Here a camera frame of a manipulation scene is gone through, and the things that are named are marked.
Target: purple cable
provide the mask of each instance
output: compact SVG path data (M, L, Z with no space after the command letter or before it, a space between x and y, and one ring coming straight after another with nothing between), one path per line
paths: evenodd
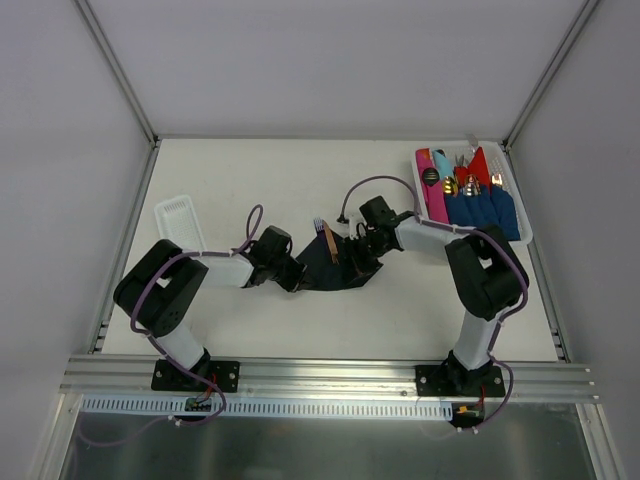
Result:
M256 210L259 211L258 219L256 220L256 223L253 226L253 229L251 231L249 231L249 226L251 224L251 218L253 217L253 214L255 213ZM191 377L194 380L197 380L197 381L199 381L201 383L204 383L205 385L210 387L214 392L216 392L220 396L220 400L222 400L222 405L220 406L220 408L218 410L216 410L215 412L213 412L211 415L206 416L202 420L181 422L180 425L186 425L186 426L195 427L195 426L198 426L198 425L204 425L206 423L209 423L210 421L212 421L214 418L218 417L222 412L224 412L227 409L227 399L224 396L224 393L222 392L222 390L220 390L220 388L215 383L213 383L212 381L210 381L210 380L208 380L206 378L201 377L200 375L197 375L197 374L191 372L187 368L185 368L182 365L180 365L180 363L178 363L176 360L174 360L171 356L169 356L167 354L167 352L164 350L164 348L162 348L162 346L157 342L157 340L151 335L151 332L149 332L148 330L143 329L143 328L138 328L136 326L136 320L138 318L138 315L140 314L140 310L142 309L142 305L144 304L144 301L147 299L147 296L149 296L149 293L153 289L153 286L162 277L162 275L164 275L164 273L169 268L171 268L171 266L173 264L175 264L179 260L182 260L183 258L191 258L191 257L230 257L230 256L233 256L233 255L235 255L237 253L243 252L244 250L247 249L247 247L249 246L249 244L253 240L253 237L255 236L256 232L258 231L258 227L260 226L260 221L262 220L262 214L263 213L264 213L264 207L262 205L260 205L260 204L257 204L256 206L254 206L251 209L251 212L249 212L249 217L247 218L247 224L246 224L246 229L245 229L246 233L247 233L247 238L242 243L242 245L240 245L236 249L233 249L231 253L224 253L224 252L183 252L183 253L180 253L180 254L176 255L175 257L171 257L164 265L162 265L162 267L160 267L158 269L158 271L153 275L153 277L151 277L151 280L149 280L149 283L147 283L147 285L142 290L142 293L140 294L140 297L138 298L138 301L136 302L136 305L133 308L133 312L131 312L131 320L129 322L129 327L131 328L131 330L134 333L140 333L142 335L145 335L147 337L147 339L149 340L149 343L151 343L151 345L153 345L153 347L160 353L160 355L165 357L165 359L171 365L173 365L176 369L178 369L184 375L186 375L188 377ZM82 433L82 428L81 428L81 423L82 422L81 421L78 422L78 425L76 427L76 435L84 443L86 443L87 445L92 446L92 447L97 447L97 448L117 447L119 445L124 445L125 443L135 439L140 434L145 432L148 428L150 428L152 425L155 425L156 423L159 423L160 421L165 420L165 419L168 419L168 417L157 417L157 418L154 418L152 421L150 421L149 423L144 425L140 430L138 430L137 432L135 432L132 435L128 436L127 438L124 438L122 440L116 440L116 441L113 441L113 442L95 442L95 441L87 438L84 435L84 433Z
M347 192L347 195L345 196L344 201L342 202L342 210L340 211L340 216L344 217L344 211L347 207L347 201L349 200L351 193L353 193L353 191L356 188L358 188L360 185L364 183L370 182L372 180L378 180L378 179L394 180L396 182L403 184L405 187L407 187L407 189L411 192L411 195L413 196L413 206L414 206L413 215L416 221L421 225L437 228L439 230L444 230L446 232L451 232L451 233L475 235L477 237L480 237L485 242L487 242L489 245L491 245L494 248L496 252L498 252L498 255L500 255L500 258L511 269L513 274L516 276L518 283L520 284L520 289L522 291L522 300L518 305L516 305L511 310L502 312L502 315L500 315L500 317L498 318L498 321L496 322L496 327L491 336L491 340L489 341L489 348L487 349L487 354L489 355L489 358L491 359L491 361L496 365L504 368L509 373L509 387L507 388L507 392L504 396L504 399L502 400L498 408L482 422L482 425L485 425L489 420L495 418L495 416L504 409L505 405L511 399L511 395L513 393L513 383L514 383L513 369L509 365L507 365L505 362L501 362L500 360L496 359L492 355L492 350L493 350L493 347L495 346L496 341L498 340L498 335L500 334L500 329L502 328L502 324L504 323L504 321L507 318L509 318L511 315L522 310L526 306L527 302L529 301L529 292L528 292L527 282L525 281L524 276L522 275L522 273L520 273L520 270L516 266L515 262L511 259L511 257L509 257L507 252L505 252L502 249L502 247L500 247L500 245L498 245L498 243L486 233L480 230L472 229L472 228L458 228L451 225L447 225L446 223L440 223L440 222L434 222L433 220L421 219L420 214L418 212L418 205L419 205L418 194L416 193L415 189L411 185L409 185L407 182L405 182L401 178L394 177L391 175L376 175L376 176L368 177L368 178L365 178L364 180L359 181L353 187L351 187Z

